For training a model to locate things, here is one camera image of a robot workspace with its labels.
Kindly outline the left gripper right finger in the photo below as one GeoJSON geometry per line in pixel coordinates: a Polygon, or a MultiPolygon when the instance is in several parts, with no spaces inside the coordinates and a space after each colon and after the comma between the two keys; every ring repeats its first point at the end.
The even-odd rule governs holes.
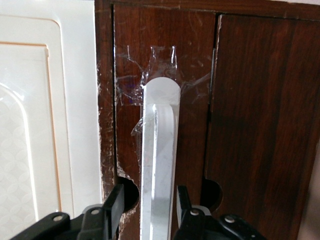
{"type": "Polygon", "coordinates": [[[178,230],[175,240],[264,240],[265,237],[238,215],[224,214],[215,219],[209,209],[192,205],[188,189],[177,186],[178,230]]]}

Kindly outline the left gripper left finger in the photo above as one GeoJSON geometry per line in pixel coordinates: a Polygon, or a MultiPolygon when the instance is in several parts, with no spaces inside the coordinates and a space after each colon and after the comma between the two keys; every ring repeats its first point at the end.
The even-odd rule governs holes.
{"type": "Polygon", "coordinates": [[[13,240],[112,240],[125,208],[122,184],[113,187],[105,202],[92,205],[78,217],[53,212],[21,231],[13,240]]]}

